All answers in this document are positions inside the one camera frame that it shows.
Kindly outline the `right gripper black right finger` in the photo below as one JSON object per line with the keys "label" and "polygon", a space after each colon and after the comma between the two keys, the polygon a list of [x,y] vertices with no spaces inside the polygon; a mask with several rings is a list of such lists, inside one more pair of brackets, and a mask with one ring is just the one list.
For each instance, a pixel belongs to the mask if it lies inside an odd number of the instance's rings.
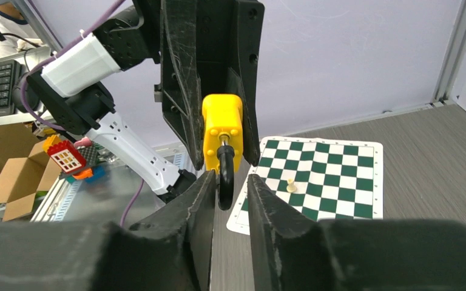
{"label": "right gripper black right finger", "polygon": [[313,221],[248,176],[256,290],[466,290],[466,225],[444,219]]}

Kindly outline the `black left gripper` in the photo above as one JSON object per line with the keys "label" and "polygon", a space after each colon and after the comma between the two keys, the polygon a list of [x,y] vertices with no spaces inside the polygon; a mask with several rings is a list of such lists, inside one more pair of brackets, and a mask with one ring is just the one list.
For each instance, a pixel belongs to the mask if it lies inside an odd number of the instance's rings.
{"label": "black left gripper", "polygon": [[161,81],[155,88],[163,118],[203,168],[202,100],[235,94],[243,104],[243,156],[260,159],[257,72],[265,6],[258,1],[153,1],[159,29]]}

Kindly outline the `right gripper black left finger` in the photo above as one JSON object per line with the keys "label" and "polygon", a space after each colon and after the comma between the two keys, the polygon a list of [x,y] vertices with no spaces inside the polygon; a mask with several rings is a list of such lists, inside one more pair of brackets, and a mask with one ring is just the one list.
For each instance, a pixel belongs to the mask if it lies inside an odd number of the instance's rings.
{"label": "right gripper black left finger", "polygon": [[0,222],[0,290],[208,290],[216,175],[130,229]]}

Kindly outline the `yellow padlock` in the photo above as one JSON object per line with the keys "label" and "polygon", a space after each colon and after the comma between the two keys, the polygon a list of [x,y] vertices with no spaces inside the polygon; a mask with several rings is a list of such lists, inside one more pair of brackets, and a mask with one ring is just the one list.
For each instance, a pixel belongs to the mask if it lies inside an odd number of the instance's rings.
{"label": "yellow padlock", "polygon": [[243,103],[235,94],[207,95],[202,103],[206,170],[218,175],[218,206],[231,208],[234,176],[243,154]]}

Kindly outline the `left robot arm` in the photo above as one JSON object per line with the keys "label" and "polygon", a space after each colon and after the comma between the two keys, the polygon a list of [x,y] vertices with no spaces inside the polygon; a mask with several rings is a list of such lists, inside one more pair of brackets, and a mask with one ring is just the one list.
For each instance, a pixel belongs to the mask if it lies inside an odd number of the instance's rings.
{"label": "left robot arm", "polygon": [[146,59],[161,67],[154,88],[163,118],[197,170],[218,178],[218,204],[231,207],[234,173],[260,159],[255,97],[265,6],[260,1],[134,1],[22,79],[57,126],[86,136],[134,170],[165,201],[194,177],[161,159],[124,122],[102,80]]}

